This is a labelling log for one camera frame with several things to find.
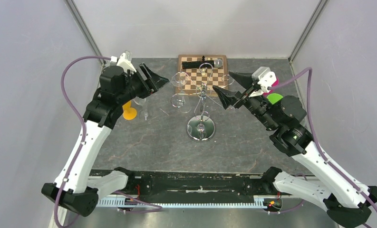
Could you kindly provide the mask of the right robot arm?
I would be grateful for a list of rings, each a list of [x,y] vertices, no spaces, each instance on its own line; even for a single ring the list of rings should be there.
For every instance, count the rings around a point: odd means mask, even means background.
[[[367,186],[341,168],[320,146],[311,128],[302,125],[307,117],[301,101],[292,95],[271,102],[264,93],[274,88],[273,72],[235,73],[230,76],[244,92],[233,92],[219,86],[213,90],[224,108],[245,107],[271,131],[270,140],[283,154],[312,172],[320,184],[294,177],[270,167],[261,177],[261,188],[268,194],[287,193],[306,200],[321,209],[344,228],[366,225],[377,210],[377,186]]]

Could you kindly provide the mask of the pink plastic wine glass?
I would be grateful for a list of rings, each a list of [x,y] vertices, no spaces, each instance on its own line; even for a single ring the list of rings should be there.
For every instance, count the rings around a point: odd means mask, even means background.
[[[278,84],[279,84],[279,79],[276,78],[276,81],[271,85],[271,87],[277,86]],[[264,97],[267,97],[269,94],[271,94],[271,93],[273,93],[273,92],[274,92],[274,90],[270,90],[269,92],[264,93],[263,96],[264,96]]]

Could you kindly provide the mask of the orange plastic wine glass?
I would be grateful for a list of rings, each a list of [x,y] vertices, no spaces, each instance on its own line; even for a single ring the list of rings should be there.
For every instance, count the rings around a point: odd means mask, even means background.
[[[128,101],[126,104],[122,105],[123,118],[126,120],[133,120],[137,116],[137,110],[132,107],[132,101]]]

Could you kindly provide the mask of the clear ribbed wine glass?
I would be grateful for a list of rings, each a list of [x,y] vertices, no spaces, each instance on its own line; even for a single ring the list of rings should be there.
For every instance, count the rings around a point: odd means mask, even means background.
[[[186,114],[191,111],[189,104],[189,97],[184,91],[184,86],[187,83],[188,76],[185,72],[177,72],[172,76],[171,83],[176,88],[175,94],[171,97],[171,105],[177,108],[180,112]]]

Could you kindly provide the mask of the chrome wine glass rack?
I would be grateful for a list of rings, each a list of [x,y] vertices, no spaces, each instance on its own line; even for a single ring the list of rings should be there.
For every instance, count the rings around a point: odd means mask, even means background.
[[[212,139],[216,132],[216,126],[211,119],[210,114],[206,111],[207,101],[218,104],[212,96],[207,95],[207,84],[202,84],[198,102],[193,109],[193,117],[188,120],[186,132],[188,137],[195,142],[206,142]]]

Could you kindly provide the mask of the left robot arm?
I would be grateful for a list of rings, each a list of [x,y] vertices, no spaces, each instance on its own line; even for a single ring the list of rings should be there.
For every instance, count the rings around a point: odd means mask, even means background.
[[[41,190],[58,207],[86,217],[107,195],[117,190],[125,194],[135,190],[136,181],[130,178],[129,172],[114,170],[96,180],[88,178],[100,148],[123,115],[122,106],[136,97],[147,98],[170,82],[144,63],[139,67],[137,71],[133,66],[108,66],[102,71],[100,87],[85,113],[78,116],[81,132],[66,165]]]

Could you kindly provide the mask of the green plastic wine glass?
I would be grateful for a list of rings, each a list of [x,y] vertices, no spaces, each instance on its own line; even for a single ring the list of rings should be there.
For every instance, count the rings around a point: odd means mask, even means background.
[[[268,94],[266,98],[273,105],[277,103],[278,101],[280,101],[283,98],[283,96],[278,93],[271,93],[271,94]]]

